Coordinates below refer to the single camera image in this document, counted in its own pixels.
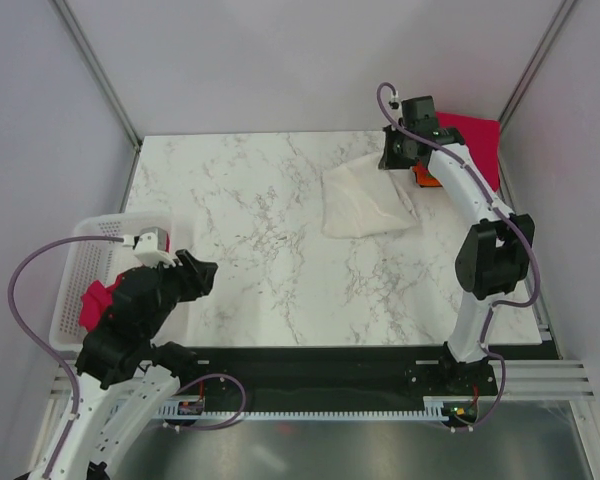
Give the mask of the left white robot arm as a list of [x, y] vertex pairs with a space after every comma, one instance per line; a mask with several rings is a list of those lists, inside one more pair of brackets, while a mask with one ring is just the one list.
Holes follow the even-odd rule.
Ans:
[[175, 342], [157, 346], [153, 339], [179, 304], [211, 293], [217, 270], [217, 263], [181, 249], [118, 276], [76, 365], [60, 364], [71, 385], [64, 424], [26, 478], [110, 478], [159, 406], [196, 388], [193, 351]]

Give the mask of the white Coca-Cola t-shirt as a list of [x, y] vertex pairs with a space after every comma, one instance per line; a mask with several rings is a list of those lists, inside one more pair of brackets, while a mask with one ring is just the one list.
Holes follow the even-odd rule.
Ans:
[[380, 153], [367, 154], [322, 174], [324, 236], [360, 239], [418, 224], [407, 192], [379, 168], [380, 159]]

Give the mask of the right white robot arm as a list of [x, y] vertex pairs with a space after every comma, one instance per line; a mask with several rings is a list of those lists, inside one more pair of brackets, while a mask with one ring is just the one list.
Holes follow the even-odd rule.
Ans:
[[438, 368], [447, 392], [463, 392], [474, 381], [471, 363], [487, 357], [491, 323], [498, 306], [518, 307], [509, 299], [527, 276], [537, 277], [532, 250], [533, 219], [516, 214], [488, 184], [455, 127], [443, 127], [430, 96], [403, 100], [397, 93], [378, 102], [389, 124], [381, 170], [427, 170], [446, 191], [468, 225], [455, 260], [463, 290], [454, 330], [446, 342], [452, 358]]

